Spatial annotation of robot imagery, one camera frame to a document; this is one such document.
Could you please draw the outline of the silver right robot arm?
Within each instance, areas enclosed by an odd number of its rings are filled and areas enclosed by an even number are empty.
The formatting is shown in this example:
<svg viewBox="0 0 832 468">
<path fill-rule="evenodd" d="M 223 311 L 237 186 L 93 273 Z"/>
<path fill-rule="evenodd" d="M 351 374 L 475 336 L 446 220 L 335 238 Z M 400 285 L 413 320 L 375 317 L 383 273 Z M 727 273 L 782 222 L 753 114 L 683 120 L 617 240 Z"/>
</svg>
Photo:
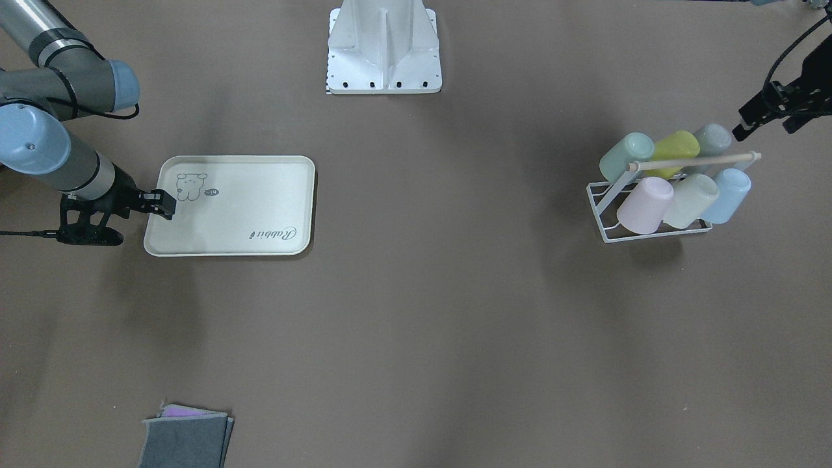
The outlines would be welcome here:
<svg viewBox="0 0 832 468">
<path fill-rule="evenodd" d="M 65 123 L 137 116 L 140 85 L 125 62 L 107 59 L 47 1 L 3 1 L 2 29 L 33 63 L 2 72 L 2 166 L 58 190 L 71 209 L 131 211 L 172 219 L 176 200 L 133 178 Z"/>
</svg>

